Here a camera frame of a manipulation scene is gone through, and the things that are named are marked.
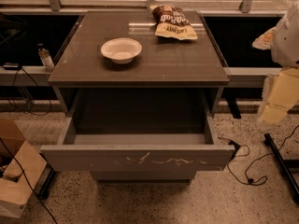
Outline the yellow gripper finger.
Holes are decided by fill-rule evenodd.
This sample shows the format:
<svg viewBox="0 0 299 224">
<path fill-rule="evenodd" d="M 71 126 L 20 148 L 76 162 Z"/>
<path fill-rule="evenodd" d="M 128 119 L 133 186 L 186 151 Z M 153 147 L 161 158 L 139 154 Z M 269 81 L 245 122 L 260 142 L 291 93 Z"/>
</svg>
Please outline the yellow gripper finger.
<svg viewBox="0 0 299 224">
<path fill-rule="evenodd" d="M 271 49 L 272 43 L 273 43 L 273 35 L 276 31 L 275 27 L 270 28 L 265 33 L 260 35 L 258 38 L 256 38 L 252 46 L 256 49 L 266 50 Z"/>
<path fill-rule="evenodd" d="M 262 97 L 257 125 L 261 129 L 271 129 L 277 126 L 299 101 L 299 69 L 283 68 L 276 75 L 268 75 L 263 84 Z"/>
</svg>

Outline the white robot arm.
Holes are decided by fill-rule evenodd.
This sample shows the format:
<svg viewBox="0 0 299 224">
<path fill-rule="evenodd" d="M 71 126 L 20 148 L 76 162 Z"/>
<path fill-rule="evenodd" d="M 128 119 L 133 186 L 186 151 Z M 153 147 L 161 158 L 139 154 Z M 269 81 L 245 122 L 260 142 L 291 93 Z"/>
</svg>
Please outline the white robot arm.
<svg viewBox="0 0 299 224">
<path fill-rule="evenodd" d="M 269 129 L 278 125 L 299 101 L 299 1 L 252 46 L 270 49 L 272 61 L 282 66 L 276 75 L 268 75 L 263 84 L 257 123 Z"/>
</svg>

